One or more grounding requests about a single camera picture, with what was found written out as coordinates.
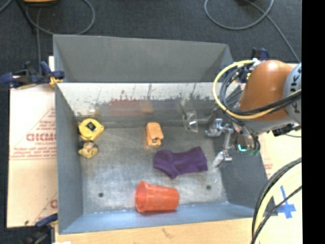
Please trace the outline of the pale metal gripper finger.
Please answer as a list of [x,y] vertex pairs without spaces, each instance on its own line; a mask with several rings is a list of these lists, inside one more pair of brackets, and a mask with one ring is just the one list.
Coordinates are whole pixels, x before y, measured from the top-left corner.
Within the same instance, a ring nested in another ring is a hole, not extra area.
[[215,159],[212,162],[212,167],[218,168],[221,164],[231,162],[231,161],[232,161],[232,157],[229,155],[228,151],[223,150],[216,155]]
[[208,138],[219,137],[225,130],[225,127],[222,125],[223,119],[216,118],[212,123],[207,127],[205,131],[205,136]]

